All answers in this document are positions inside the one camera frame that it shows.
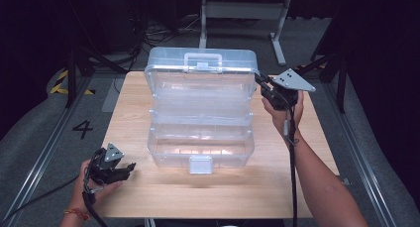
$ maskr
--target plastic box latch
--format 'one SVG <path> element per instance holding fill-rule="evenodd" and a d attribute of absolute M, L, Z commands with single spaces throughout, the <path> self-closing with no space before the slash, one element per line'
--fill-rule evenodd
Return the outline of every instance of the plastic box latch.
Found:
<path fill-rule="evenodd" d="M 189 158 L 190 174 L 211 174 L 213 172 L 213 160 L 210 156 L 194 155 Z"/>

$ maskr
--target metal rail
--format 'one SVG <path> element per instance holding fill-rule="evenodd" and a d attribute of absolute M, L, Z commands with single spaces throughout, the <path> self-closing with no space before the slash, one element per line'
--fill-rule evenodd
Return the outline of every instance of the metal rail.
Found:
<path fill-rule="evenodd" d="M 90 80 L 91 80 L 91 77 L 80 78 L 77 94 L 83 94 L 84 90 L 87 89 L 87 86 L 89 85 Z M 44 171 L 46 170 L 51 158 L 53 157 L 53 153 L 55 152 L 56 147 L 60 141 L 62 132 L 65 126 L 67 125 L 68 120 L 71 117 L 71 114 L 73 113 L 74 108 L 76 107 L 81 97 L 82 97 L 81 95 L 77 95 L 74 102 L 72 102 L 72 104 L 62 112 L 57 124 L 55 125 L 52 131 L 52 134 L 50 135 L 50 138 L 48 139 L 46 145 L 41 151 L 34 166 L 29 171 L 24 184 L 19 190 L 17 196 L 15 197 L 15 200 L 13 201 L 9 210 L 7 211 L 4 219 L 7 216 L 9 216 L 10 213 L 20 208 L 22 205 L 26 204 L 28 201 L 30 201 L 32 194 L 34 193 L 35 189 L 38 186 L 38 183 L 41 180 L 41 177 L 44 174 Z M 4 223 L 4 226 L 7 226 L 7 227 L 17 226 L 17 223 L 19 221 L 19 218 L 22 215 L 22 212 L 23 210 L 17 212 L 13 217 L 10 218 L 10 220 Z"/>

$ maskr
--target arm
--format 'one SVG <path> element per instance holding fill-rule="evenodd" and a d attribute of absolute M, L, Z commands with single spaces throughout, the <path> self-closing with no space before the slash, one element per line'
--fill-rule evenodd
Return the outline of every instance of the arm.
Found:
<path fill-rule="evenodd" d="M 81 164 L 80 173 L 74 184 L 73 194 L 71 196 L 71 200 L 70 200 L 70 203 L 68 204 L 67 209 L 75 208 L 75 209 L 78 209 L 81 213 L 88 213 L 87 208 L 84 205 L 82 192 L 83 192 L 83 186 L 84 186 L 84 183 L 83 183 L 84 171 L 88 167 L 89 162 L 90 161 L 85 161 Z M 122 181 L 117 181 L 117 182 L 108 184 L 104 187 L 104 189 L 96 192 L 95 193 L 96 202 L 94 206 L 100 205 L 102 199 L 106 195 L 112 193 L 114 190 L 120 187 L 122 183 L 123 183 Z M 89 180 L 89 186 L 93 186 L 93 185 L 94 185 L 94 181 Z M 68 227 L 81 227 L 83 226 L 83 222 L 84 220 L 82 220 L 82 218 L 78 216 L 77 214 L 65 214 L 62 217 L 62 220 L 59 226 L 60 227 L 67 227 L 67 226 Z"/>
<path fill-rule="evenodd" d="M 265 110 L 272 116 L 280 134 L 285 111 L 276 111 L 268 100 L 262 99 Z M 295 106 L 295 163 L 305 201 L 320 226 L 368 226 L 358 205 L 341 181 L 313 152 L 301 135 L 298 124 L 303 114 L 303 92 Z"/>

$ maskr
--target hand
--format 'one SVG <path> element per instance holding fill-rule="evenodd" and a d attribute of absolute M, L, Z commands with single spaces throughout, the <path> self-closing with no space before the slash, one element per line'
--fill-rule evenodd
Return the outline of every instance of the hand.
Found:
<path fill-rule="evenodd" d="M 274 125 L 275 129 L 277 129 L 278 133 L 283 137 L 283 125 L 284 120 L 290 119 L 290 112 L 285 110 L 274 110 L 271 106 L 269 101 L 263 97 L 262 98 L 263 108 L 268 112 L 268 114 L 272 117 L 272 124 Z M 303 91 L 298 91 L 298 99 L 297 104 L 294 106 L 294 121 L 296 124 L 296 130 L 298 130 L 300 120 L 303 114 Z"/>
<path fill-rule="evenodd" d="M 81 164 L 80 174 L 79 174 L 78 178 L 76 179 L 76 183 L 75 183 L 74 188 L 73 188 L 73 195 L 72 195 L 70 203 L 68 205 L 69 209 L 78 208 L 80 211 L 82 211 L 84 213 L 87 213 L 87 208 L 84 205 L 83 196 L 82 196 L 83 187 L 84 187 L 83 180 L 84 180 L 85 170 L 87 169 L 89 164 L 90 164 L 90 160 L 87 160 L 87 161 L 85 161 Z M 95 192 L 96 202 L 94 203 L 93 206 L 100 205 L 101 202 L 102 202 L 102 199 L 105 196 L 114 192 L 122 184 L 123 184 L 123 182 L 120 180 L 120 181 L 117 181 L 117 182 L 114 182 L 114 183 L 111 183 L 111 184 L 107 184 L 107 185 L 104 186 L 104 188 L 102 190 L 96 191 Z M 89 185 L 90 188 L 98 187 L 98 184 L 95 183 L 95 181 L 93 181 L 91 179 L 89 180 L 88 185 Z"/>

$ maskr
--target wire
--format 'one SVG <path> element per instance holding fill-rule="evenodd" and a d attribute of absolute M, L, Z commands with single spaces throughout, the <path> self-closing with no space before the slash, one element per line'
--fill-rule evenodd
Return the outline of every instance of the wire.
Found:
<path fill-rule="evenodd" d="M 117 81 L 117 73 L 115 74 L 115 77 L 112 83 L 114 84 L 114 89 L 118 92 L 118 94 L 120 94 L 121 91 L 117 88 L 117 85 L 115 84 L 116 81 Z"/>
<path fill-rule="evenodd" d="M 95 47 L 94 43 L 92 42 L 89 33 L 86 30 L 86 27 L 83 25 L 82 21 L 80 20 L 80 17 L 78 15 L 78 13 L 76 12 L 76 9 L 74 8 L 73 4 L 71 3 L 71 0 L 66 0 L 67 3 L 69 4 L 75 18 L 77 19 L 77 21 L 79 22 L 80 28 L 82 29 L 83 33 L 86 36 L 86 39 L 88 41 L 88 43 L 90 44 L 90 46 L 98 53 L 101 55 L 101 53 L 99 52 L 99 50 Z M 129 56 L 128 57 L 124 57 L 118 60 L 113 60 L 112 62 L 115 64 L 121 64 L 127 61 L 133 61 L 133 59 L 135 57 L 137 57 L 141 51 L 140 46 L 142 43 L 142 39 L 144 38 L 144 36 L 142 35 L 142 31 L 139 29 L 140 24 L 141 24 L 141 13 L 138 11 L 138 8 L 140 8 L 140 4 L 139 4 L 139 0 L 131 0 L 130 2 L 128 2 L 129 6 L 130 6 L 130 12 L 131 12 L 131 19 L 130 21 L 133 24 L 133 33 L 135 34 L 135 36 L 137 37 L 136 39 L 136 43 L 134 44 L 134 46 L 128 51 Z M 95 66 L 100 66 L 103 65 L 102 62 L 100 61 L 92 61 L 91 62 L 93 65 Z"/>
<path fill-rule="evenodd" d="M 92 215 L 92 217 L 98 222 L 98 224 L 102 227 L 107 227 L 106 223 L 101 219 L 101 217 L 98 215 L 98 213 L 93 208 L 93 204 L 95 203 L 95 191 L 98 189 L 90 189 L 88 186 L 89 180 L 90 180 L 90 169 L 92 168 L 93 161 L 98 157 L 98 155 L 103 152 L 102 149 L 98 149 L 90 159 L 89 166 L 86 168 L 84 173 L 84 188 L 82 192 L 84 205 L 86 206 L 89 213 Z"/>
<path fill-rule="evenodd" d="M 297 194 L 296 194 L 296 170 L 295 170 L 295 154 L 294 154 L 294 133 L 296 132 L 296 124 L 294 121 L 294 107 L 289 108 L 290 112 L 290 130 L 288 135 L 289 152 L 290 152 L 290 178 L 291 193 L 293 201 L 293 227 L 297 226 Z"/>
<path fill-rule="evenodd" d="M 151 48 L 154 48 L 155 46 L 158 46 L 161 43 L 167 43 L 176 37 L 186 35 L 193 31 L 197 31 L 194 29 L 194 25 L 200 19 L 201 17 L 196 18 L 195 20 L 190 22 L 187 26 L 177 29 L 176 32 L 173 32 L 165 28 L 163 25 L 159 23 L 149 24 L 144 32 L 143 43 L 150 46 Z M 141 50 L 145 51 L 147 54 L 149 53 L 143 47 L 141 47 Z"/>
<path fill-rule="evenodd" d="M 67 185 L 69 185 L 69 184 L 71 184 L 72 182 L 74 182 L 77 178 L 78 178 L 78 175 L 77 175 L 77 176 L 75 176 L 74 178 L 70 179 L 69 181 L 65 182 L 64 184 L 59 185 L 58 187 L 56 187 L 56 188 L 54 188 L 54 189 L 52 189 L 52 190 L 50 190 L 50 191 L 48 191 L 48 192 L 46 192 L 46 193 L 44 193 L 44 194 L 42 194 L 42 195 L 38 196 L 37 198 L 32 199 L 32 200 L 28 201 L 27 203 L 25 203 L 25 204 L 21 205 L 19 208 L 15 209 L 12 213 L 10 213 L 10 214 L 9 214 L 6 218 L 4 218 L 4 219 L 3 219 L 3 221 L 0 223 L 0 226 L 3 226 L 3 224 L 4 224 L 7 220 L 9 220 L 9 219 L 10 219 L 13 215 L 15 215 L 17 212 L 21 211 L 22 209 L 26 208 L 27 206 L 29 206 L 29 205 L 31 205 L 31 204 L 34 204 L 35 202 L 37 202 L 37 201 L 39 201 L 39 200 L 43 199 L 44 197 L 47 197 L 48 195 L 51 195 L 51 194 L 53 194 L 54 192 L 56 192 L 56 191 L 58 191 L 58 190 L 60 190 L 60 189 L 62 189 L 62 188 L 64 188 L 64 187 L 66 187 Z"/>

